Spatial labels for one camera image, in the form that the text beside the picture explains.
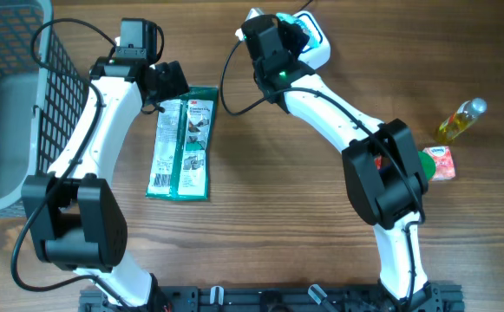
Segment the mint green wipes pack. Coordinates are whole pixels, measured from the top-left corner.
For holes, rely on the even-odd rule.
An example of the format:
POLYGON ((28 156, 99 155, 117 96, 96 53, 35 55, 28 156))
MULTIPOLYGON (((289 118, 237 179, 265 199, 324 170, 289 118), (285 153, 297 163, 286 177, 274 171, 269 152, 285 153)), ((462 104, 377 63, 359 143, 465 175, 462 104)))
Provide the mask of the mint green wipes pack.
POLYGON ((320 45, 322 37, 309 17, 298 18, 296 16, 282 12, 277 13, 276 17, 282 22, 298 25, 301 30, 309 37, 309 41, 304 47, 304 52, 309 49, 315 49, 320 45))

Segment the green 3M gloves package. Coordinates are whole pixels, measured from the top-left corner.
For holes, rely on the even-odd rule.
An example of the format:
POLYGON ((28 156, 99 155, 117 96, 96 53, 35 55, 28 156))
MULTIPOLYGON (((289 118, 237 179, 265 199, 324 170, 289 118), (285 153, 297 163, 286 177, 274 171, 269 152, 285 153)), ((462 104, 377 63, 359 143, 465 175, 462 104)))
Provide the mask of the green 3M gloves package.
POLYGON ((216 87, 163 101, 146 196, 173 201, 208 199, 208 150, 217 110, 216 87))

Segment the red stick sachet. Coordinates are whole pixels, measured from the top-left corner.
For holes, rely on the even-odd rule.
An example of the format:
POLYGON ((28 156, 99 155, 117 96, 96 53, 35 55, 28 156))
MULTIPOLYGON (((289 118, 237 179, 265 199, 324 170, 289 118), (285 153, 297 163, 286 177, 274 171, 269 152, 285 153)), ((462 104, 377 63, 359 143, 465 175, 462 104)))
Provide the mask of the red stick sachet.
POLYGON ((383 157, 381 155, 374 158, 376 169, 380 170, 383 166, 383 157))

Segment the green lid round container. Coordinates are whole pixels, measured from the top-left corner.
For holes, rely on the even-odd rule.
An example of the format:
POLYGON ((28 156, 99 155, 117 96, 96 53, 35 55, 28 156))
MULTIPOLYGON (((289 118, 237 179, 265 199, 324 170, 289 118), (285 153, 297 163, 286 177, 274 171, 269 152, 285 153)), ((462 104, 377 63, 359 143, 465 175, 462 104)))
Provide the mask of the green lid round container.
POLYGON ((423 172, 425 173, 426 179, 430 181, 436 173, 436 163, 435 161, 425 152, 418 152, 419 159, 422 164, 423 172))

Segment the yellow liquid bottle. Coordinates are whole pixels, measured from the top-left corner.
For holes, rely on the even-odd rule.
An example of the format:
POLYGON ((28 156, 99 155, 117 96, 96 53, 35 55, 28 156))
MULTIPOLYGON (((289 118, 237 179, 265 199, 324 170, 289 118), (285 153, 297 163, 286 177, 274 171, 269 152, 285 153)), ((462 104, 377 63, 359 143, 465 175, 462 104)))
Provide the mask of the yellow liquid bottle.
POLYGON ((443 145, 452 143, 457 136, 478 121, 487 112, 487 108, 488 104, 482 98, 465 101, 435 130, 435 140, 443 145))

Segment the orange Kleenex tissue pack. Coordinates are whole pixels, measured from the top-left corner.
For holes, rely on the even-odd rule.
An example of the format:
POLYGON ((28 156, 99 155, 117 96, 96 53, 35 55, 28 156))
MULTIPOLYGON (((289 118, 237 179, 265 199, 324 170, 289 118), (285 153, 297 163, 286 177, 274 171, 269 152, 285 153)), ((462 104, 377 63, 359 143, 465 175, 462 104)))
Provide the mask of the orange Kleenex tissue pack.
POLYGON ((435 172, 430 175, 431 181, 450 180, 455 177, 455 164, 448 146, 425 147, 423 152, 435 163, 435 172))

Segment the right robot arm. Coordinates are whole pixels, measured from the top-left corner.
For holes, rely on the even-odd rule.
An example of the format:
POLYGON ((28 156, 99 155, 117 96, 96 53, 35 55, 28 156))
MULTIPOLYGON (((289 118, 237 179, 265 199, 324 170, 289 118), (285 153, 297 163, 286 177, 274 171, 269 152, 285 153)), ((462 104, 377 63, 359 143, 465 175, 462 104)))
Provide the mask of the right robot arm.
POLYGON ((376 235, 380 284, 398 309, 416 309, 428 298, 417 231, 429 186, 410 129, 399 119, 363 114, 332 92, 299 58, 315 37, 295 16, 261 14, 240 29, 264 101, 308 123, 340 152, 351 206, 376 235))

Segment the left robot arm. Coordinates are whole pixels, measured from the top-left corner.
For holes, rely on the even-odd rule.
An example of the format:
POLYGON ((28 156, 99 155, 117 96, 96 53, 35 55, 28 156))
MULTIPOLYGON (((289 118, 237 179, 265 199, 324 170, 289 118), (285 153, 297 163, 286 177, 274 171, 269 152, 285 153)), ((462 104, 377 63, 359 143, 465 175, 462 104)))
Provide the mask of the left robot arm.
POLYGON ((21 190, 26 222, 10 259, 20 283, 19 250, 30 238, 37 258, 89 280, 113 311, 168 311, 156 277, 127 249, 128 224, 111 190, 116 161, 139 114, 187 93, 178 62, 163 62, 163 30, 142 18, 121 21, 121 36, 98 58, 82 85, 86 103, 75 130, 44 174, 29 175, 21 190))

